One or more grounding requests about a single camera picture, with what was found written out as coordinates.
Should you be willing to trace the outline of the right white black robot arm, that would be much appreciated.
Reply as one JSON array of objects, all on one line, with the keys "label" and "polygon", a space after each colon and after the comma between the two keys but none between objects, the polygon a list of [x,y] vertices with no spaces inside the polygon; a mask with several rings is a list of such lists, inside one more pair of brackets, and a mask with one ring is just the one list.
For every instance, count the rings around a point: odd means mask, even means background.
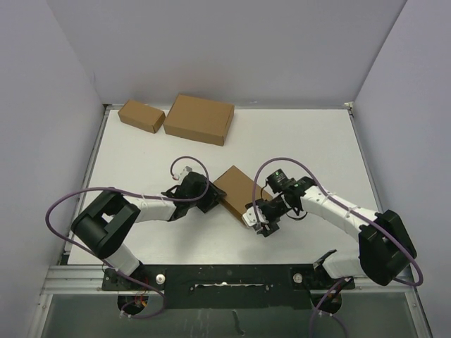
[{"label": "right white black robot arm", "polygon": [[320,188],[310,177],[287,178],[277,170],[266,178],[276,197],[257,199],[245,206],[245,225],[267,237],[278,230],[280,218],[290,211],[296,220],[318,216],[351,236],[358,248],[332,249],[314,263],[313,278],[318,286],[330,287],[341,277],[366,276],[386,286],[417,257],[416,249],[401,217],[392,210],[379,213]]}]

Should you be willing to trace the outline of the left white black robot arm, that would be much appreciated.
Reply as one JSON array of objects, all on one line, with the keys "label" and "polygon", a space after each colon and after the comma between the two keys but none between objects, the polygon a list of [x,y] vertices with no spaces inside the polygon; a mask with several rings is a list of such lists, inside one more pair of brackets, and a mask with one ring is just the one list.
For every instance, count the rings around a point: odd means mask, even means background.
[{"label": "left white black robot arm", "polygon": [[124,244],[131,227],[147,221],[172,222],[191,208],[209,212],[226,193],[204,175],[184,170],[180,183],[151,199],[106,190],[72,222],[71,230],[93,253],[119,271],[118,281],[127,289],[142,284],[141,262]]}]

